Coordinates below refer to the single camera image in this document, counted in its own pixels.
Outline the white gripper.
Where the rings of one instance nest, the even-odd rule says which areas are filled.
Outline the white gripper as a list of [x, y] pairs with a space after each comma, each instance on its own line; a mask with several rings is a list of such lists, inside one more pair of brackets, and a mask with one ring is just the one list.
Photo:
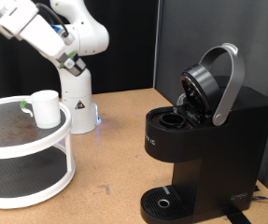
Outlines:
[[[21, 30], [18, 37], [27, 41], [35, 49], [53, 59], [59, 58], [64, 49], [65, 43], [51, 26], [40, 16], [35, 17]], [[71, 69], [74, 65], [74, 51], [63, 54], [58, 62], [60, 68]]]

